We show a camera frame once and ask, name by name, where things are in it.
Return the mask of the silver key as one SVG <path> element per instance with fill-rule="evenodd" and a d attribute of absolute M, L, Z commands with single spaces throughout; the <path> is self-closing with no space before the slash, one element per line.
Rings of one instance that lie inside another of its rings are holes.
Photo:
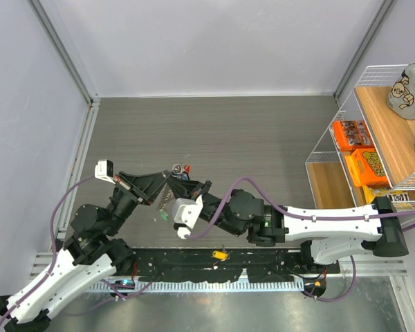
<path fill-rule="evenodd" d="M 226 250 L 225 246 L 222 245 L 221 246 L 221 252 L 223 253 L 223 258 L 222 260 L 227 260 L 230 258 L 228 251 Z"/>

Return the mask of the yellow key tag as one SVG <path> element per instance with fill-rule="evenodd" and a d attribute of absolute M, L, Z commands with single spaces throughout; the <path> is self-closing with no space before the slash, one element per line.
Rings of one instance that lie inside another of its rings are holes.
<path fill-rule="evenodd" d="M 228 254 L 226 252 L 221 252 L 218 250 L 213 251 L 212 256 L 215 259 L 219 259 L 219 260 L 226 260 L 228 258 Z"/>

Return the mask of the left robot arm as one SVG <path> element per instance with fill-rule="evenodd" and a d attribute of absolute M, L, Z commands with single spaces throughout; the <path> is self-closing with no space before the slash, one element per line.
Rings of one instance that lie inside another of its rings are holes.
<path fill-rule="evenodd" d="M 108 206 L 80 206 L 71 222 L 72 236 L 61 248 L 53 248 L 49 265 L 22 290 L 0 296 L 0 329 L 45 331 L 89 286 L 133 272 L 136 255 L 115 235 L 138 205 L 151 205 L 156 200 L 169 172 L 134 176 L 97 166 L 94 177 L 114 186 Z"/>

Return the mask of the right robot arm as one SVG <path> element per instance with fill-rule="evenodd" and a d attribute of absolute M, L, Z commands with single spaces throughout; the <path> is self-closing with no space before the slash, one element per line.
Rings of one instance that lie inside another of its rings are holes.
<path fill-rule="evenodd" d="M 153 174 L 153 195 L 168 187 L 176 199 L 172 218 L 177 235 L 196 239 L 199 219 L 249 243 L 272 247 L 300 241 L 299 264 L 313 273 L 343 257 L 371 252 L 376 257 L 404 257 L 409 250 L 397 213 L 387 197 L 342 209 L 307 210 L 277 205 L 266 195 L 257 198 L 232 185 L 222 199 L 209 193 L 211 183 L 192 181 L 170 172 Z"/>

